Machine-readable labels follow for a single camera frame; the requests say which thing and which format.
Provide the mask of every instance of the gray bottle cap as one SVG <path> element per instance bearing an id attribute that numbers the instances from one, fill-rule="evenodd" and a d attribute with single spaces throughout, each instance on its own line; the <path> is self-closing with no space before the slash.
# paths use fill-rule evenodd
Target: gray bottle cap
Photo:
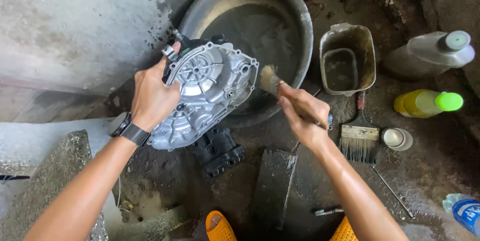
<path id="1" fill-rule="evenodd" d="M 445 44 L 449 49 L 459 51 L 470 45 L 470 40 L 470 35 L 466 32 L 454 31 L 445 37 Z"/>

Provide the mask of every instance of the paintbrush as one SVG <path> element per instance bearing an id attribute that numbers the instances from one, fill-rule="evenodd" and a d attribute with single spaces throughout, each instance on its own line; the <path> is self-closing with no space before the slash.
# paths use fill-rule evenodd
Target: paintbrush
<path id="1" fill-rule="evenodd" d="M 342 125 L 338 148 L 348 160 L 376 164 L 380 130 L 365 119 L 364 109 L 365 91 L 357 93 L 357 117 Z"/>
<path id="2" fill-rule="evenodd" d="M 293 109 L 300 118 L 310 123 L 316 124 L 317 126 L 323 127 L 323 125 L 321 125 L 318 121 L 320 120 L 320 118 L 315 117 L 314 112 L 309 113 L 307 110 L 303 109 L 298 105 L 296 99 L 285 95 L 281 91 L 281 89 L 279 89 L 279 84 L 281 83 L 287 84 L 285 83 L 285 81 L 283 81 L 277 76 L 277 68 L 274 65 L 268 65 L 263 67 L 260 73 L 260 87 L 277 98 L 280 96 L 286 97 L 292 103 Z"/>

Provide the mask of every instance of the red handle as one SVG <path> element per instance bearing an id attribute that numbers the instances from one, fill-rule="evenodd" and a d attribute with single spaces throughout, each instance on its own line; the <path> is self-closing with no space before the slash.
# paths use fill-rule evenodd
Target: red handle
<path id="1" fill-rule="evenodd" d="M 365 109 L 365 91 L 358 93 L 357 96 L 357 110 Z"/>

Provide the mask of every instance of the blue bottle label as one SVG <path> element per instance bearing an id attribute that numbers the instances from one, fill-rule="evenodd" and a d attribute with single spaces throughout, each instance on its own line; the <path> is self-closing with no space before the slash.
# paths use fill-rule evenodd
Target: blue bottle label
<path id="1" fill-rule="evenodd" d="M 475 221 L 480 216 L 480 201 L 473 199 L 466 199 L 457 201 L 452 207 L 453 217 L 457 220 L 465 229 L 469 230 L 473 234 L 475 232 Z"/>

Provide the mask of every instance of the black basin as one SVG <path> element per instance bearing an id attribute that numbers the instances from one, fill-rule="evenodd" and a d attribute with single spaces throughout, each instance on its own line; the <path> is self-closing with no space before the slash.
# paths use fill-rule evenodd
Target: black basin
<path id="1" fill-rule="evenodd" d="M 235 48 L 256 58 L 260 70 L 277 66 L 279 77 L 294 88 L 303 82 L 312 56 L 312 20 L 303 0 L 195 0 L 179 30 L 192 39 L 224 34 Z M 249 127 L 279 110 L 274 96 L 256 88 L 221 124 Z"/>

